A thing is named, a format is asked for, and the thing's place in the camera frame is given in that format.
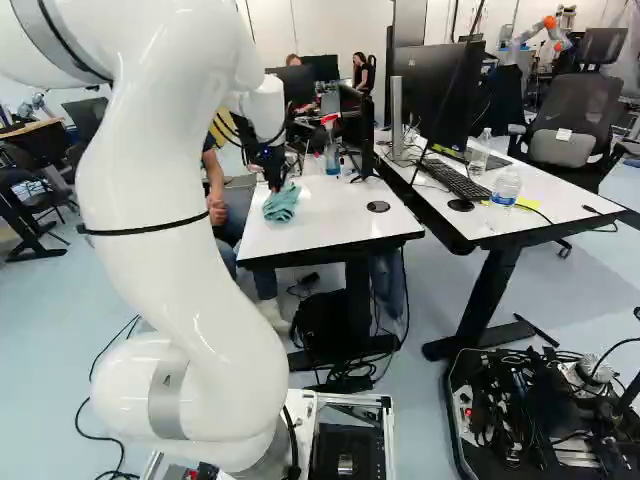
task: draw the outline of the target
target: blue towel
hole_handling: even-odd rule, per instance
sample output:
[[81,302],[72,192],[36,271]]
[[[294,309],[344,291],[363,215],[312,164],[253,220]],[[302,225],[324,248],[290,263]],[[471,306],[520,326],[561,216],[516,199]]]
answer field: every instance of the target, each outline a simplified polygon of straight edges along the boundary
[[293,218],[300,187],[293,183],[284,185],[278,193],[271,192],[262,206],[265,220],[276,223],[287,223]]

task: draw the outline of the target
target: light blue floor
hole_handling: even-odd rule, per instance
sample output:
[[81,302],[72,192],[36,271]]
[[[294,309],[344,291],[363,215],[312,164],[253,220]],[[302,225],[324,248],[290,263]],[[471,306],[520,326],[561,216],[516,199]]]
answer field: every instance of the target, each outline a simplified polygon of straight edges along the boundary
[[[619,165],[602,194],[640,210],[640,170]],[[70,223],[78,219],[67,215]],[[0,478],[92,479],[117,461],[113,445],[76,434],[75,411],[88,395],[88,369],[95,354],[135,314],[114,292],[93,250],[74,233],[62,258],[0,263]],[[45,239],[51,246],[55,240]],[[495,314],[506,322],[519,312],[559,339],[568,350],[603,352],[618,340],[640,336],[632,315],[640,305],[640,232],[620,225],[615,235],[573,237],[567,260],[555,244],[527,249]],[[398,479],[457,478],[449,448],[439,379],[442,364],[427,363],[424,341],[454,332],[486,253],[454,257],[429,233],[406,247],[411,295],[411,334],[376,391],[393,396]],[[340,284],[337,267],[318,269],[322,288]],[[281,287],[302,271],[281,272]],[[250,277],[241,275],[251,290]],[[283,309],[295,310],[283,294]],[[640,348],[629,345],[611,356],[628,382],[640,369]],[[314,383],[310,374],[292,377],[292,386]],[[88,431],[104,432],[90,410]],[[149,454],[128,446],[125,470],[140,473]]]

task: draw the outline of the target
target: person's hand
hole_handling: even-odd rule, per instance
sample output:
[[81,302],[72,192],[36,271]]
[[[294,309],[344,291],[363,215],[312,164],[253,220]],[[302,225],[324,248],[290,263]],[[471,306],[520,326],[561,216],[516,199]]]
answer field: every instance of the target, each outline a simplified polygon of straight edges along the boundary
[[207,208],[211,210],[213,207],[220,203],[224,205],[224,198],[222,197],[222,194],[214,194],[214,192],[209,192],[209,195],[207,195]]
[[215,200],[209,204],[207,198],[207,205],[209,207],[209,218],[211,219],[211,225],[214,227],[220,227],[227,221],[227,206],[222,200]]

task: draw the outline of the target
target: keyboard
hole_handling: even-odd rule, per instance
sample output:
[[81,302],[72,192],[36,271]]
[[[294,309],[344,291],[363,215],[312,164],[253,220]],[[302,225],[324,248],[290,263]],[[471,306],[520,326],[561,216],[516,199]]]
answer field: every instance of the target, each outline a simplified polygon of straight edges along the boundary
[[418,168],[427,172],[460,198],[470,201],[488,200],[491,198],[491,192],[488,189],[482,185],[478,185],[467,176],[458,173],[438,159],[427,158]]

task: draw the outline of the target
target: white shoe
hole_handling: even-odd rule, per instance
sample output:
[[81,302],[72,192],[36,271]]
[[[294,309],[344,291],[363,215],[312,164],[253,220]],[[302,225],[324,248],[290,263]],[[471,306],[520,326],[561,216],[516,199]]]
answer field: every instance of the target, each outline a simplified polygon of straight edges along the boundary
[[282,315],[280,315],[280,307],[278,306],[278,301],[275,298],[270,300],[261,300],[256,303],[256,307],[265,317],[273,329],[278,333],[289,333],[289,328],[291,328],[291,324],[286,322]]

